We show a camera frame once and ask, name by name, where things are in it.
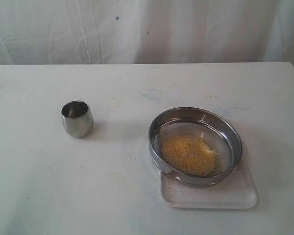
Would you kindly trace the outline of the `round steel sieve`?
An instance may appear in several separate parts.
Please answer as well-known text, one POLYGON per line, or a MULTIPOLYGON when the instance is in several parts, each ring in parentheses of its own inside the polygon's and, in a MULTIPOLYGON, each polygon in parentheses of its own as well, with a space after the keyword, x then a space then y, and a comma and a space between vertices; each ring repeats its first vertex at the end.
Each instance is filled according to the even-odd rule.
POLYGON ((194 187, 215 185, 226 179, 238 165, 243 145, 236 130, 222 117, 200 108, 178 107, 159 114, 148 130, 149 151, 158 169, 169 178, 194 187), (178 136, 202 139, 216 152, 211 173, 198 175, 180 170, 165 160, 162 147, 178 136))

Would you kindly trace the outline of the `yellow grain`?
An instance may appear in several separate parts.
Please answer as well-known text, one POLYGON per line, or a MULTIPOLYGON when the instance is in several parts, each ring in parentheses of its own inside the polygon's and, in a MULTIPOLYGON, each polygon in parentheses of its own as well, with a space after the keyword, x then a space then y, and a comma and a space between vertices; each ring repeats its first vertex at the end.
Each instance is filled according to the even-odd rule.
POLYGON ((167 139, 161 146, 167 164, 187 174, 206 176, 217 164, 218 152, 211 149, 204 139, 179 135, 167 139))

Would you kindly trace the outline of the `stainless steel cup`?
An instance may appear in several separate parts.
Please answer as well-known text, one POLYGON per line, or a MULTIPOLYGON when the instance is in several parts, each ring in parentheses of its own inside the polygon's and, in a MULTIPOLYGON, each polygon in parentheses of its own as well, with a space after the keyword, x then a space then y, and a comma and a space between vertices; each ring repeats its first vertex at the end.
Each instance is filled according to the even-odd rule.
POLYGON ((91 133, 94 119, 89 105, 81 100, 65 104, 61 109, 62 123, 71 137, 82 138, 91 133))

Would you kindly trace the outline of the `white plastic tray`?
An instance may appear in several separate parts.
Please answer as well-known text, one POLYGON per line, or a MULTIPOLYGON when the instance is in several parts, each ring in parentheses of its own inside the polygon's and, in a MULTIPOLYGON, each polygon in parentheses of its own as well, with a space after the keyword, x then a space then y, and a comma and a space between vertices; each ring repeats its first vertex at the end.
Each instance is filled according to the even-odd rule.
POLYGON ((258 194, 244 161, 222 182, 207 187, 190 187, 159 173, 159 191, 163 202, 173 208, 245 210, 253 208, 258 194))

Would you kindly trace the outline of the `white backdrop curtain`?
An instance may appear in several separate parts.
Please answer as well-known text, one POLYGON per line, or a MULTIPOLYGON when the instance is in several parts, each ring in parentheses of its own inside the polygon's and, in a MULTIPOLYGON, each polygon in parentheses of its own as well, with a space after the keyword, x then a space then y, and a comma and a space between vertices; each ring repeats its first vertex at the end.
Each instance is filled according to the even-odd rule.
POLYGON ((0 64, 294 63, 294 0, 0 0, 0 64))

